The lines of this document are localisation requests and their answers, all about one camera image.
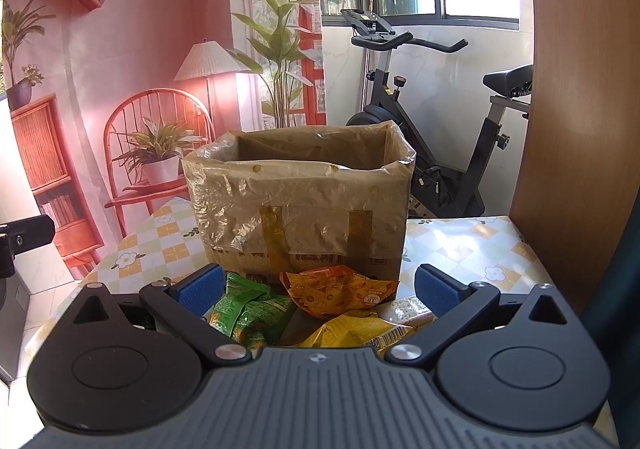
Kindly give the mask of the yellow snack packet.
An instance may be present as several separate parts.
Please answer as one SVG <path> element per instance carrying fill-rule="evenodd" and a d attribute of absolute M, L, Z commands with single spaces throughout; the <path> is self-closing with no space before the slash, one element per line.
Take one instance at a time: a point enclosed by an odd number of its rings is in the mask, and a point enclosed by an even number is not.
<path fill-rule="evenodd" d="M 379 354 L 414 333 L 409 325 L 398 325 L 373 311 L 352 310 L 323 323 L 299 348 L 373 347 Z"/>

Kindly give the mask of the clear white snack packet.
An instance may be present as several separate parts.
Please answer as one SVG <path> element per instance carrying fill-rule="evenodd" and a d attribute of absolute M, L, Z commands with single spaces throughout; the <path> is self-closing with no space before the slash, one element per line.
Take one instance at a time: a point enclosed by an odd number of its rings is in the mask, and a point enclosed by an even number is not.
<path fill-rule="evenodd" d="M 394 325 L 405 325 L 420 330 L 432 323 L 436 317 L 416 296 L 395 299 L 378 305 L 374 311 L 381 319 Z"/>

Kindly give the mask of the wooden board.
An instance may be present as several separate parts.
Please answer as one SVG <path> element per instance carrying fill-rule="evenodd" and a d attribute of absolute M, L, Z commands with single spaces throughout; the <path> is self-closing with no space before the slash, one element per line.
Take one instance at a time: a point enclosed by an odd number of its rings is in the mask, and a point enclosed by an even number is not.
<path fill-rule="evenodd" d="M 533 0 L 534 80 L 510 215 L 575 310 L 639 190 L 639 0 Z"/>

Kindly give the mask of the lined cardboard box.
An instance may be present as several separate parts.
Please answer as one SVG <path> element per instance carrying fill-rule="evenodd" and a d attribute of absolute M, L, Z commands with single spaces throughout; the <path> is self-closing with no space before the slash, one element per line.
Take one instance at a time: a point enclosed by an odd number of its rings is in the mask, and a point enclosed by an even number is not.
<path fill-rule="evenodd" d="M 183 157 L 205 252 L 240 275 L 400 273 L 416 151 L 393 122 L 230 131 Z"/>

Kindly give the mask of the printed room backdrop cloth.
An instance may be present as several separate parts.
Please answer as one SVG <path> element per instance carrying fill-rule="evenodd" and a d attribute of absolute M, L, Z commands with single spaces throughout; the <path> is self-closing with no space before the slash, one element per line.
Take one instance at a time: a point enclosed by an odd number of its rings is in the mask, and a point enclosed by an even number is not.
<path fill-rule="evenodd" d="M 74 278 L 186 186 L 152 126 L 195 143 L 321 124 L 320 0 L 1 0 L 1 91 Z"/>

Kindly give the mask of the green chips bag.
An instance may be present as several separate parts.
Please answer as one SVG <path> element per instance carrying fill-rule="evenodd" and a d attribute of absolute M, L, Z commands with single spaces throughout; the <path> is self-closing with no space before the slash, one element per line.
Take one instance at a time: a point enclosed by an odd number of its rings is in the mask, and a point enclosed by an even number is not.
<path fill-rule="evenodd" d="M 268 284 L 227 273 L 221 299 L 205 313 L 208 324 L 256 356 L 262 348 L 279 342 L 292 319 L 295 303 Z"/>

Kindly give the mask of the floral checkered tablecloth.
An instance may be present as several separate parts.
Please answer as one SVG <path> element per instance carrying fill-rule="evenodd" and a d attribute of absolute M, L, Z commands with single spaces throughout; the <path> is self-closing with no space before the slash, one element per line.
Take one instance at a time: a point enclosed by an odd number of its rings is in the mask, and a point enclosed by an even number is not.
<path fill-rule="evenodd" d="M 153 281 L 178 282 L 208 264 L 191 204 L 172 198 L 120 241 L 80 283 L 100 282 L 113 294 L 136 293 Z M 431 264 L 461 282 L 486 281 L 526 293 L 548 282 L 544 265 L 509 217 L 410 219 L 397 296 L 414 294 L 414 273 Z"/>

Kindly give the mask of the orange chips bag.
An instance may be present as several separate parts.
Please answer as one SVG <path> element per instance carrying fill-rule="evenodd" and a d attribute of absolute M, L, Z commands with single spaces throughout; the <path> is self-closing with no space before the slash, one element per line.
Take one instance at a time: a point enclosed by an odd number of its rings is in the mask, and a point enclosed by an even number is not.
<path fill-rule="evenodd" d="M 280 273 L 288 296 L 305 313 L 330 319 L 352 310 L 369 310 L 396 294 L 397 280 L 377 280 L 344 265 Z"/>

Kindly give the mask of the black exercise bike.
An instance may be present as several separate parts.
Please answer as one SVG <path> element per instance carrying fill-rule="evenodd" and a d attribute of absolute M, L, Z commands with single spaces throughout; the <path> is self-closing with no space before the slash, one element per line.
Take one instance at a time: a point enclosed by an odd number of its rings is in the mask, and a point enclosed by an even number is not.
<path fill-rule="evenodd" d="M 480 217 L 508 210 L 524 146 L 533 65 L 483 58 L 474 32 L 451 42 L 345 9 L 364 53 L 362 100 L 349 124 L 392 120 L 416 150 L 413 217 Z"/>

